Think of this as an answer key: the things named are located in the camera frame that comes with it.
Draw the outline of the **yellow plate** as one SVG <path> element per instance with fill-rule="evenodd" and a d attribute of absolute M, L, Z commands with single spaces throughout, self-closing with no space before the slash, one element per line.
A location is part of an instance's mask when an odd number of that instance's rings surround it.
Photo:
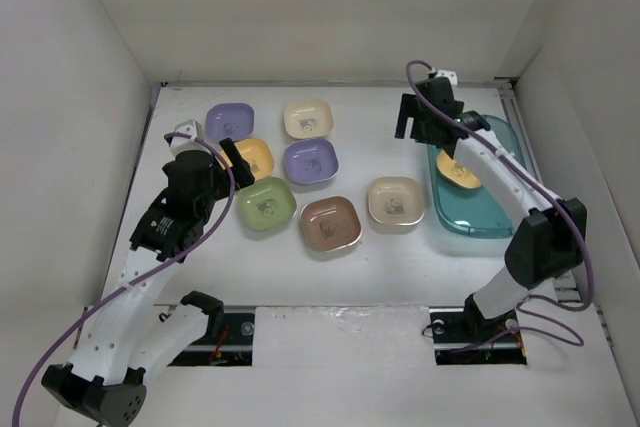
<path fill-rule="evenodd" d="M 441 150 L 436 157 L 436 167 L 445 180 L 457 187 L 474 190 L 482 186 L 481 181 L 470 170 L 450 157 L 444 150 Z"/>
<path fill-rule="evenodd" d="M 270 176 L 275 161 L 267 143 L 262 139 L 247 138 L 234 143 L 239 155 L 248 164 L 255 181 Z"/>

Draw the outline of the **purple plate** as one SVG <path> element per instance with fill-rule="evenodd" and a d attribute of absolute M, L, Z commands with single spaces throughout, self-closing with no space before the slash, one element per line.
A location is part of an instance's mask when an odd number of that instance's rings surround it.
<path fill-rule="evenodd" d="M 298 185 L 328 181 L 336 176 L 339 160 L 333 144 L 324 138 L 299 140 L 283 154 L 288 178 Z"/>
<path fill-rule="evenodd" d="M 221 103 L 213 106 L 205 117 L 205 134 L 219 142 L 230 138 L 237 142 L 249 138 L 254 129 L 255 112 L 246 103 Z"/>

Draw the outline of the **cream plate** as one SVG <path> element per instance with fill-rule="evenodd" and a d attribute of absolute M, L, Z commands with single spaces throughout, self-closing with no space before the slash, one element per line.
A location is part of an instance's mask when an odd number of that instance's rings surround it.
<path fill-rule="evenodd" d="M 330 105 L 320 99 L 292 102 L 283 111 L 286 133 L 297 140 L 326 137 L 334 128 Z"/>
<path fill-rule="evenodd" d="M 409 177 L 376 178 L 369 186 L 367 203 L 371 217 L 386 226 L 416 225 L 426 211 L 422 188 Z"/>

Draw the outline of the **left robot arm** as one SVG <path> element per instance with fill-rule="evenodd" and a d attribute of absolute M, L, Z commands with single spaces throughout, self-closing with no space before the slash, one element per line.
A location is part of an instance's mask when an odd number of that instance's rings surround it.
<path fill-rule="evenodd" d="M 166 187 L 130 237 L 116 289 L 81 318 L 85 340 L 64 364 L 47 367 L 42 386 L 58 402 L 100 426 L 128 426 L 140 414 L 151 381 L 185 347 L 222 334 L 224 304 L 198 291 L 153 326 L 155 303 L 187 255 L 221 225 L 211 217 L 219 201 L 254 184 L 249 164 L 225 138 L 216 151 L 195 135 L 171 133 L 186 148 L 163 167 Z"/>

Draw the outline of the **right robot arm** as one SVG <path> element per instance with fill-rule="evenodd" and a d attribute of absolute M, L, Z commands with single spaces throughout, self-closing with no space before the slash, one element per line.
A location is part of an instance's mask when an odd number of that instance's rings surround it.
<path fill-rule="evenodd" d="M 486 119 L 467 111 L 454 97 L 450 80 L 431 75 L 409 83 L 395 136 L 434 145 L 469 169 L 509 216 L 515 232 L 504 265 L 465 300 L 460 326 L 479 349 L 515 329 L 500 330 L 508 315 L 538 299 L 544 282 L 584 266 L 587 295 L 579 311 L 593 301 L 593 263 L 586 245 L 587 209 L 577 198 L 565 200 L 544 187 L 499 142 Z"/>

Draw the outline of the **teal plastic bin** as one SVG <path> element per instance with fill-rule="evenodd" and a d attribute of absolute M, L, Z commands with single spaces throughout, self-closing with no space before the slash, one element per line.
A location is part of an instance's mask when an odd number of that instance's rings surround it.
<path fill-rule="evenodd" d="M 515 228 L 500 204 L 482 185 L 466 190 L 445 180 L 436 167 L 441 149 L 427 146 L 433 205 L 441 225 L 448 231 L 482 239 L 513 235 Z"/>

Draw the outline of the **yellow plate on table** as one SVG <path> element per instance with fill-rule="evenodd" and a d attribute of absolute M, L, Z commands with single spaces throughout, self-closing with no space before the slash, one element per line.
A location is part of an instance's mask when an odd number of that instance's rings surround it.
<path fill-rule="evenodd" d="M 270 176 L 275 161 L 267 143 L 262 139 L 247 138 L 234 143 L 239 155 L 248 164 L 255 181 Z"/>

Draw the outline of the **green plate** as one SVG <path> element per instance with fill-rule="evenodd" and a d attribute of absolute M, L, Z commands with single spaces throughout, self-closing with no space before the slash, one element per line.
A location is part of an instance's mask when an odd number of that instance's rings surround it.
<path fill-rule="evenodd" d="M 279 177 L 267 177 L 241 189 L 237 202 L 244 225 L 258 232 L 287 223 L 297 210 L 291 189 Z"/>

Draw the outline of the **cream plate back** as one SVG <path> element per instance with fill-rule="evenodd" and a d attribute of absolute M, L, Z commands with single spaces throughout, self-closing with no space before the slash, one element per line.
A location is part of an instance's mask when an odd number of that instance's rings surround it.
<path fill-rule="evenodd" d="M 286 133 L 297 140 L 326 137 L 334 128 L 330 105 L 320 99 L 292 102 L 283 111 Z"/>

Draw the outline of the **brown plate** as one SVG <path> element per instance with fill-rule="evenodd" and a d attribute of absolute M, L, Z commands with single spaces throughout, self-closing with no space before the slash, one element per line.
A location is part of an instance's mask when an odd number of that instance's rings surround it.
<path fill-rule="evenodd" d="M 362 235 L 362 225 L 354 205 L 342 196 L 307 204 L 300 213 L 300 224 L 308 245 L 318 252 L 350 247 Z"/>

